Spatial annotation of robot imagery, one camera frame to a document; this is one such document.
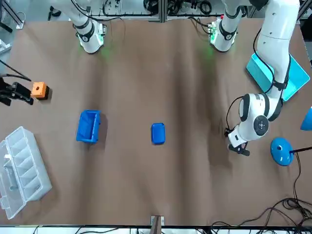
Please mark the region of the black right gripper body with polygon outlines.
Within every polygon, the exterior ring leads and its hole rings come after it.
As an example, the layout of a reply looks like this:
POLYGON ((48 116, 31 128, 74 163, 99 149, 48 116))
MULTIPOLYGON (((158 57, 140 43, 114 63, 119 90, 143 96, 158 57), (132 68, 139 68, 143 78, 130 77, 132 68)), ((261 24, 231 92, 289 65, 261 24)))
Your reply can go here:
POLYGON ((0 78, 0 96, 1 97, 14 97, 15 85, 10 85, 0 78))

